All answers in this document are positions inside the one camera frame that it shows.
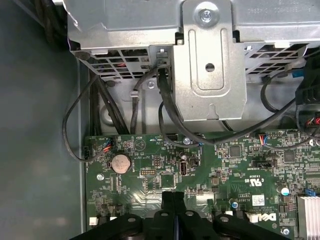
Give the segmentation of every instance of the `motherboard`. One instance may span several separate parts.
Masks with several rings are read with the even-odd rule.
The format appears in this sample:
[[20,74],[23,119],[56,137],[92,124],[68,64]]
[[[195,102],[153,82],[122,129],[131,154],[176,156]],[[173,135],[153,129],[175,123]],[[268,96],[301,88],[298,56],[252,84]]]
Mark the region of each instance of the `motherboard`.
[[[186,142],[183,135],[169,137]],[[271,130],[224,144],[181,148],[159,134],[89,136],[87,157],[107,150],[85,165],[87,227],[125,213],[145,217],[161,209],[163,191],[179,191],[188,210],[203,212],[209,220],[221,213],[235,215],[301,239],[298,198],[320,192],[320,148],[314,141],[286,151],[263,145],[283,147],[305,139],[296,130]]]

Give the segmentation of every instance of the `gray case wall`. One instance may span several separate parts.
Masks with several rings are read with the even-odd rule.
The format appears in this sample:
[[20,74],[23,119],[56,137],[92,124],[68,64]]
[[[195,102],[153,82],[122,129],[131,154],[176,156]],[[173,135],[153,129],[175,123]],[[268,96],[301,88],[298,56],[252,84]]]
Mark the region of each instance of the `gray case wall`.
[[[61,134],[81,87],[77,62],[52,51],[42,27],[11,0],[0,1],[0,16],[0,239],[69,239],[83,227],[83,171]],[[76,152],[87,106],[68,122]]]

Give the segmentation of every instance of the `heatsink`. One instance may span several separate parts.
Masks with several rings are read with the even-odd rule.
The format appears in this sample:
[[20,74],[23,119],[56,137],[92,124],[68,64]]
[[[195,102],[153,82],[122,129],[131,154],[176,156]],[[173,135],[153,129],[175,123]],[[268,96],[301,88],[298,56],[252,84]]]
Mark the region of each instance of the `heatsink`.
[[301,196],[297,203],[300,237],[320,240],[320,197]]

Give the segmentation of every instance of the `metal tab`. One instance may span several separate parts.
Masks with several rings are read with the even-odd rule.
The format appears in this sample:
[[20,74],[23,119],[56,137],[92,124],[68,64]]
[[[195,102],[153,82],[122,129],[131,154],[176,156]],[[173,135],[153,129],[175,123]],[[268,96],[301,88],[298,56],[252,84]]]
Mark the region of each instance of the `metal tab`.
[[244,45],[234,43],[231,3],[187,0],[184,45],[173,47],[174,97],[184,121],[240,119],[247,101]]

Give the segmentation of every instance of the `black cable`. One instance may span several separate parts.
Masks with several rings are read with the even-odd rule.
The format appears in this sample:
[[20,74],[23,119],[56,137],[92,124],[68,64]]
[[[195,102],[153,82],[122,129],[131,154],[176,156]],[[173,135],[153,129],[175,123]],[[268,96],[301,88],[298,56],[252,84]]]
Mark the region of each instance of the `black cable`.
[[295,108],[295,118],[296,118],[296,125],[297,125],[297,127],[298,127],[298,130],[299,130],[301,133],[307,135],[310,139],[314,139],[314,140],[320,141],[320,137],[316,137],[316,136],[314,136],[314,134],[309,134],[309,133],[307,133],[307,132],[305,131],[305,129],[301,126],[300,121],[299,121],[299,119],[300,119],[301,107],[302,107],[301,105],[297,105],[296,108]]
[[100,122],[100,105],[99,105],[99,92],[95,85],[92,87],[92,118],[93,118],[93,125],[95,129],[95,135],[101,136],[102,129],[101,129],[101,122]]
[[286,150],[296,149],[298,147],[301,147],[301,146],[305,145],[306,143],[308,143],[309,141],[310,141],[310,138],[308,138],[302,142],[299,142],[297,144],[291,145],[291,146],[270,146],[267,144],[265,144],[263,146],[266,147],[267,149],[271,149],[274,151],[286,151]]
[[[320,126],[318,126],[313,132],[312,132],[312,137],[317,134],[317,132],[320,131]],[[264,147],[274,150],[274,151],[286,151],[286,150],[290,150],[290,149],[296,149],[298,147],[301,147],[305,144],[307,144],[309,141],[311,140],[311,138],[307,138],[306,140],[303,140],[302,142],[299,142],[297,144],[291,145],[291,146],[270,146],[270,145],[263,145]]]
[[65,116],[63,117],[63,121],[62,121],[62,137],[63,137],[63,142],[64,145],[66,147],[66,150],[68,151],[68,153],[76,160],[80,161],[81,163],[90,163],[93,162],[94,160],[97,160],[99,157],[101,157],[105,152],[102,150],[100,152],[97,152],[95,154],[95,156],[88,158],[88,159],[82,159],[77,157],[74,152],[72,151],[69,141],[68,141],[68,136],[67,136],[67,122],[68,122],[68,118],[71,114],[71,112],[74,110],[74,108],[76,107],[76,105],[78,104],[78,102],[82,99],[82,97],[84,96],[84,94],[89,90],[90,86],[98,79],[98,76],[93,77],[84,87],[84,89],[82,90],[82,92],[80,93],[80,95],[77,97],[77,99],[74,101],[74,103],[72,104],[72,106],[69,108],[69,110],[66,112]]
[[97,87],[101,95],[101,98],[106,106],[106,109],[108,110],[109,116],[118,134],[120,135],[129,134],[125,121],[119,111],[119,108],[116,105],[116,103],[113,101],[113,98],[111,97],[106,87],[104,86],[103,80],[99,77],[98,80],[94,83],[94,85]]
[[[272,82],[273,79],[279,77],[279,76],[282,76],[283,74],[290,74],[290,73],[293,73],[295,72],[297,69],[291,69],[291,70],[287,70],[287,71],[282,71],[282,72],[279,72],[277,74],[275,74],[274,76],[272,76],[270,79],[268,79],[262,86],[261,88],[261,92],[260,92],[260,99],[261,99],[261,102],[263,104],[263,106],[270,112],[272,113],[276,113],[277,111],[279,111],[277,108],[275,108],[274,106],[272,106],[270,104],[270,102],[268,101],[267,99],[267,96],[266,96],[266,89],[267,89],[267,86]],[[290,114],[290,113],[285,113],[284,115],[286,115],[287,117],[293,119],[294,121],[296,121],[295,119],[295,116],[293,114]]]
[[233,131],[234,131],[227,121],[222,121],[222,124],[223,124],[223,126],[225,126],[225,128],[226,128],[228,131],[230,131],[230,132],[233,132]]
[[191,131],[189,131],[181,122],[179,116],[177,115],[176,112],[176,106],[173,103],[172,97],[171,97],[171,90],[169,88],[168,82],[167,82],[167,77],[166,77],[166,72],[164,69],[159,70],[159,77],[158,77],[158,87],[160,89],[160,94],[162,96],[162,100],[165,106],[166,111],[168,112],[168,115],[170,119],[173,121],[175,126],[178,128],[179,132],[181,132],[183,135],[186,137],[197,141],[198,143],[203,143],[203,144],[208,144],[208,145],[218,145],[218,144],[223,144],[226,142],[233,141],[238,138],[242,138],[254,131],[257,131],[258,129],[262,129],[269,124],[271,124],[273,121],[277,120],[279,117],[281,117],[286,111],[288,111],[296,102],[295,99],[291,100],[287,105],[285,105],[281,110],[279,110],[277,113],[274,115],[268,117],[264,121],[259,122],[256,125],[253,125],[245,130],[242,130],[240,132],[223,136],[223,137],[217,137],[214,139],[206,139],[203,137],[200,137]]
[[[142,84],[152,78],[154,75],[157,74],[158,67],[155,67],[151,69],[149,72],[147,72],[144,76],[142,76],[135,84],[133,90],[134,91],[140,91]],[[136,128],[137,128],[137,118],[138,118],[138,112],[139,112],[139,97],[134,97],[132,99],[132,117],[131,117],[131,123],[130,123],[130,133],[136,134]]]
[[190,145],[185,145],[185,144],[180,144],[180,143],[177,143],[173,140],[171,140],[168,135],[166,134],[166,131],[165,131],[165,123],[164,123],[164,116],[162,114],[162,108],[164,106],[164,102],[162,102],[159,106],[159,111],[158,111],[158,117],[159,117],[159,127],[160,127],[160,132],[161,134],[163,135],[163,138],[165,141],[167,141],[169,144],[173,145],[173,146],[176,146],[176,147],[179,147],[179,148],[185,148],[185,149],[190,149],[190,148],[196,148],[196,147],[199,147],[199,144],[198,143],[195,143],[195,144],[190,144]]
[[45,15],[49,18],[54,30],[57,31],[62,36],[67,36],[68,31],[66,29],[66,24],[60,18],[56,5],[52,0],[42,0],[42,5],[44,8]]
[[94,119],[94,84],[89,89],[89,135],[95,136],[95,119]]

